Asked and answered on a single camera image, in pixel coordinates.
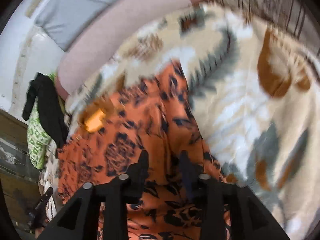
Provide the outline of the orange black floral garment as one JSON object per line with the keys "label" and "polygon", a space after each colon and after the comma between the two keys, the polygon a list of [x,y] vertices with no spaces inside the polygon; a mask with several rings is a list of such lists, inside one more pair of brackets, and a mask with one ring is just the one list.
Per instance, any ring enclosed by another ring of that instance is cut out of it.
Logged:
{"label": "orange black floral garment", "polygon": [[198,239],[200,210],[187,198],[179,171],[185,153],[200,173],[225,181],[189,107],[188,85],[178,61],[150,79],[110,97],[116,110],[94,133],[75,132],[58,151],[58,193],[63,203],[89,181],[110,182],[149,156],[141,199],[128,209],[131,239]]}

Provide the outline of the wooden bedside shelf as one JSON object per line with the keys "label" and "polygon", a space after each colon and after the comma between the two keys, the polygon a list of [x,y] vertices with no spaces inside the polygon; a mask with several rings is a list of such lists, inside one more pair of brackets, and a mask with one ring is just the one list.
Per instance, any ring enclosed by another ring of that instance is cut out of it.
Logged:
{"label": "wooden bedside shelf", "polygon": [[1,216],[9,215],[22,239],[34,238],[25,212],[41,196],[39,175],[28,153],[27,125],[1,110]]}

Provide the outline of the green white patterned pillow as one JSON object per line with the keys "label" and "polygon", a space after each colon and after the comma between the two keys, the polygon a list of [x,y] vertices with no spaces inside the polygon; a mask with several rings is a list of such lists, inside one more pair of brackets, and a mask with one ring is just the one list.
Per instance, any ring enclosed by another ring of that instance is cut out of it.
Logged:
{"label": "green white patterned pillow", "polygon": [[[55,75],[51,74],[48,76],[54,83]],[[59,98],[59,104],[63,112],[62,101],[60,100],[60,98]],[[44,129],[40,124],[39,113],[37,111],[37,103],[34,103],[30,118],[29,120],[27,120],[27,122],[28,122],[27,144],[28,144],[30,161],[35,168],[40,170],[44,167],[47,146],[51,141],[53,141],[53,139],[44,131]]]}

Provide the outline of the cream leaf print blanket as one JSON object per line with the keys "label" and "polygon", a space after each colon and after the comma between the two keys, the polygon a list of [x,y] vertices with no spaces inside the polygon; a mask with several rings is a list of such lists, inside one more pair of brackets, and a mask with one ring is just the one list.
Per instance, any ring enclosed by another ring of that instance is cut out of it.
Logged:
{"label": "cream leaf print blanket", "polygon": [[[102,128],[116,110],[112,94],[178,61],[223,183],[249,187],[289,239],[306,239],[319,222],[319,81],[282,81],[271,73],[264,61],[270,52],[258,37],[266,26],[253,30],[251,18],[215,4],[143,26],[67,99],[67,142],[77,131]],[[59,156],[48,183],[66,204],[58,193]]]}

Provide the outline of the black cloth on pillow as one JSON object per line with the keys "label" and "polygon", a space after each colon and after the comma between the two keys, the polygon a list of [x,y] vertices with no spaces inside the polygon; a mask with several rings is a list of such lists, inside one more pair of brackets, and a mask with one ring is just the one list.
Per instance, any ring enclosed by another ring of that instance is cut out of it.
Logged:
{"label": "black cloth on pillow", "polygon": [[37,103],[40,124],[44,131],[62,148],[67,140],[68,129],[63,120],[59,98],[53,81],[49,76],[37,73],[29,83],[22,118],[30,118],[34,103]]}

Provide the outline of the white padded headboard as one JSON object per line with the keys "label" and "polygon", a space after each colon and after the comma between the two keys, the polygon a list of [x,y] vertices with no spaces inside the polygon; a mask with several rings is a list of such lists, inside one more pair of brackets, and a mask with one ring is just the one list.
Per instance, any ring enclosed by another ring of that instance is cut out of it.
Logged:
{"label": "white padded headboard", "polygon": [[36,18],[50,0],[13,0],[1,18],[1,110],[22,121],[29,82],[55,73],[64,51]]}

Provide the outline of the pink bolster pillow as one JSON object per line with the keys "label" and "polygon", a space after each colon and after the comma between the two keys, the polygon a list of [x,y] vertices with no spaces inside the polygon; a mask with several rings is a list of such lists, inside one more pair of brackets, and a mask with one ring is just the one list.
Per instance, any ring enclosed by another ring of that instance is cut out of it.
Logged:
{"label": "pink bolster pillow", "polygon": [[106,63],[122,42],[143,25],[170,12],[208,0],[119,0],[105,9],[62,58],[55,88],[63,100]]}

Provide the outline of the light grey pillow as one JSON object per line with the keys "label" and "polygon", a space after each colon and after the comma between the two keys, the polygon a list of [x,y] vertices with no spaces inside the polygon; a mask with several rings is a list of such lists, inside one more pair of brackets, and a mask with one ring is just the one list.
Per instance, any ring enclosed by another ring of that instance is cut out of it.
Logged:
{"label": "light grey pillow", "polygon": [[67,50],[81,32],[117,0],[50,0],[35,24],[62,49]]}

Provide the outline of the beige striped bedsheet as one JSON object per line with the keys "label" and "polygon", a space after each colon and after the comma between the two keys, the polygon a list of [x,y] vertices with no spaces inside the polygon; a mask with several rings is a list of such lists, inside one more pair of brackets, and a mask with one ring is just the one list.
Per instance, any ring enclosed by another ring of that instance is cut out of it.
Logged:
{"label": "beige striped bedsheet", "polygon": [[253,20],[253,30],[266,21],[270,55],[264,60],[282,81],[319,81],[319,21],[305,0],[212,0]]}

